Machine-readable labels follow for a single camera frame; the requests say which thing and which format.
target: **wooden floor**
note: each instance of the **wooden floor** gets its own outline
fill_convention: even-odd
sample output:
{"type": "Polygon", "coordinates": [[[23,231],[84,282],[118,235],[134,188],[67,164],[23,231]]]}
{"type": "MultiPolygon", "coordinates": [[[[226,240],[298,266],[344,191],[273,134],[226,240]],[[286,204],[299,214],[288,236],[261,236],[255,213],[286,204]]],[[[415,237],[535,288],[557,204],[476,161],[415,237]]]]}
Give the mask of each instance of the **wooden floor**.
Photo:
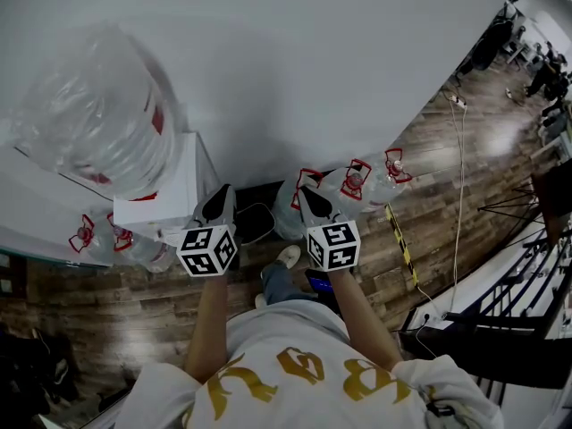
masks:
{"type": "MultiPolygon", "coordinates": [[[[528,81],[523,71],[504,62],[463,80],[460,94],[468,102],[468,113],[459,275],[479,266],[516,221],[479,213],[477,208],[509,198],[511,188],[533,170],[529,155],[540,147],[533,118],[545,102],[534,97],[520,106],[505,97],[506,87],[517,90],[528,81]]],[[[428,104],[393,145],[404,149],[406,168],[415,179],[392,206],[429,294],[452,280],[458,215],[459,148],[444,94],[428,104]]],[[[456,111],[460,127],[461,113],[456,111]]],[[[385,219],[365,215],[360,232],[357,277],[377,314],[391,328],[399,327],[423,296],[413,288],[385,219]]],[[[230,278],[230,315],[254,307],[261,289],[260,269],[283,246],[284,242],[270,240],[241,250],[242,267],[230,278]]],[[[304,285],[307,266],[303,257],[295,268],[296,279],[304,285]]],[[[0,300],[0,320],[22,336],[29,336],[30,328],[38,325],[68,338],[77,384],[87,395],[121,388],[123,378],[137,376],[147,362],[180,364],[197,316],[201,286],[180,265],[151,274],[141,267],[95,271],[29,263],[28,301],[0,300]]]]}

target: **white t-shirt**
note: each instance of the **white t-shirt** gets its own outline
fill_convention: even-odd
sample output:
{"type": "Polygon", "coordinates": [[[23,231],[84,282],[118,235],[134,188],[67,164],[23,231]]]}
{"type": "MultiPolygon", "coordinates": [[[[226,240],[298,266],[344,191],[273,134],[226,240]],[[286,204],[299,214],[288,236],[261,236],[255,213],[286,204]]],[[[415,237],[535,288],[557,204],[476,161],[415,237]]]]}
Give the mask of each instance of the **white t-shirt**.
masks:
{"type": "Polygon", "coordinates": [[[175,366],[145,366],[115,429],[424,428],[429,402],[469,427],[502,428],[499,408],[450,357],[389,373],[351,348],[341,319],[312,301],[231,319],[227,348],[229,363],[204,386],[175,366]]]}

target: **shoe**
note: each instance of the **shoe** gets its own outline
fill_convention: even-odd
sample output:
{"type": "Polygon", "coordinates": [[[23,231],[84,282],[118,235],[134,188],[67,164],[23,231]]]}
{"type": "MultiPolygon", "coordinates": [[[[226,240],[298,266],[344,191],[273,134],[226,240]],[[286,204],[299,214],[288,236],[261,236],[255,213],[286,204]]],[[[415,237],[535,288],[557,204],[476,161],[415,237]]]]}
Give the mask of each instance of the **shoe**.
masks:
{"type": "Polygon", "coordinates": [[[302,250],[298,245],[290,245],[282,250],[276,260],[282,261],[286,264],[286,268],[291,269],[299,261],[301,254],[302,250]]]}
{"type": "Polygon", "coordinates": [[[257,309],[268,306],[268,304],[266,303],[265,295],[263,293],[258,294],[257,297],[254,299],[254,306],[257,309]]]}
{"type": "Polygon", "coordinates": [[[48,356],[50,356],[52,354],[50,347],[47,346],[47,343],[44,340],[44,336],[42,335],[42,332],[39,329],[36,329],[36,328],[32,329],[32,337],[34,337],[36,340],[39,340],[42,342],[42,344],[46,347],[48,356]]]}
{"type": "Polygon", "coordinates": [[[67,375],[68,370],[68,361],[62,359],[55,365],[55,372],[54,372],[54,384],[57,386],[58,384],[62,384],[63,378],[67,375]]]}

